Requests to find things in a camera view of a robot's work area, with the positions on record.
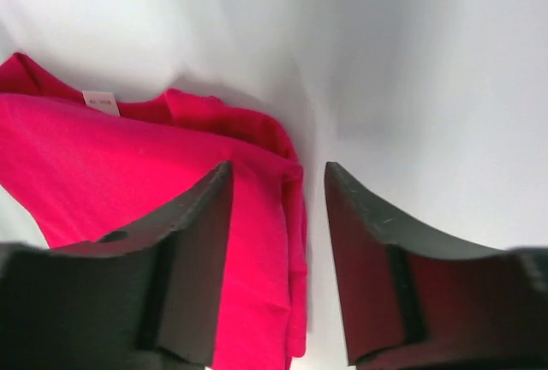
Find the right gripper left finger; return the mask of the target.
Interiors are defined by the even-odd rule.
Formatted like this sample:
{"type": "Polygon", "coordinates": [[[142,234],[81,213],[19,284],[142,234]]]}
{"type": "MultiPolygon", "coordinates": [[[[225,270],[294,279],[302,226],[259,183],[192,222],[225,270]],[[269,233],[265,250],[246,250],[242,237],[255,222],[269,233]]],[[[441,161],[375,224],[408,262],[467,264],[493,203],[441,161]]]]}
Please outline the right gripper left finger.
{"type": "Polygon", "coordinates": [[[1,246],[4,369],[212,364],[233,197],[222,162],[95,242],[1,246]]]}

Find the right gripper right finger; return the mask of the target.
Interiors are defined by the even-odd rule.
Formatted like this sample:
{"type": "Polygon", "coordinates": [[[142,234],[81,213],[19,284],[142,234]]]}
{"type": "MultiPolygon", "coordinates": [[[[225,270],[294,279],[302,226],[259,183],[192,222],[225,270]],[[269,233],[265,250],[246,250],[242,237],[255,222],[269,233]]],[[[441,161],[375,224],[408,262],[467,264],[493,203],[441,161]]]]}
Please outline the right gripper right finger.
{"type": "Polygon", "coordinates": [[[348,363],[359,369],[544,369],[547,251],[437,230],[325,166],[348,363]]]}

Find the red t shirt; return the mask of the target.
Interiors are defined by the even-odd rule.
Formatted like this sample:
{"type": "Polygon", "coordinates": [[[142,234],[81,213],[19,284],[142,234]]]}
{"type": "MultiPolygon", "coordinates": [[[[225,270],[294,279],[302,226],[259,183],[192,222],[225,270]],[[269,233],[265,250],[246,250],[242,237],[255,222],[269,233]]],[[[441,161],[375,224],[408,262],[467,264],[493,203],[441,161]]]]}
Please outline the red t shirt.
{"type": "Polygon", "coordinates": [[[216,369],[287,369],[305,353],[303,169],[263,113],[168,89],[96,110],[21,53],[1,67],[1,184],[61,247],[104,234],[233,165],[216,369]]]}

